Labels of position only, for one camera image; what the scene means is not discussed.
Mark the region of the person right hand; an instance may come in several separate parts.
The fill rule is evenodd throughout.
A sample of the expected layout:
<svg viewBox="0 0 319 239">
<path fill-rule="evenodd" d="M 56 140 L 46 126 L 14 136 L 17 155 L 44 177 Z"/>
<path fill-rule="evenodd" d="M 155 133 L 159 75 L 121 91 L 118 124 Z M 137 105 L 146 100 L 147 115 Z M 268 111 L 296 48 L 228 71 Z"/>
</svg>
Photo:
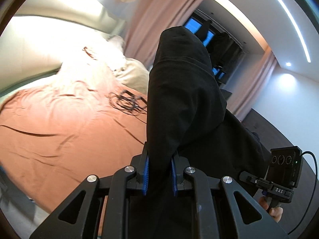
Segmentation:
<svg viewBox="0 0 319 239">
<path fill-rule="evenodd" d="M 260 206 L 264 209 L 264 210 L 268 210 L 269 205 L 267 204 L 266 201 L 266 197 L 262 196 L 258 199 L 258 203 L 260 204 Z M 269 210 L 269 215 L 273 218 L 273 220 L 277 223 L 279 223 L 279 221 L 282 218 L 282 214 L 283 214 L 283 208 L 282 207 L 275 207 L 275 208 L 271 208 Z"/>
</svg>

